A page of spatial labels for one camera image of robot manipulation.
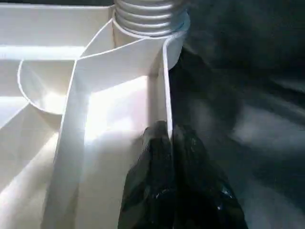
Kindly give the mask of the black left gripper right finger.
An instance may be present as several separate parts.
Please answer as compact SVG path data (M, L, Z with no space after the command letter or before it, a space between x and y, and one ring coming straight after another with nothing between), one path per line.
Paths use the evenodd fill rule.
M185 125L173 129L177 184L176 229L246 229L244 212L222 169L198 135Z

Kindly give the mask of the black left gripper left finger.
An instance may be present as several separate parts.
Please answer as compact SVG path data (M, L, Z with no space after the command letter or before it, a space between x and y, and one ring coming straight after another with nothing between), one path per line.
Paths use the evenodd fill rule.
M142 135L142 152L127 173L118 220L120 229L171 229L176 202L172 145L167 123Z

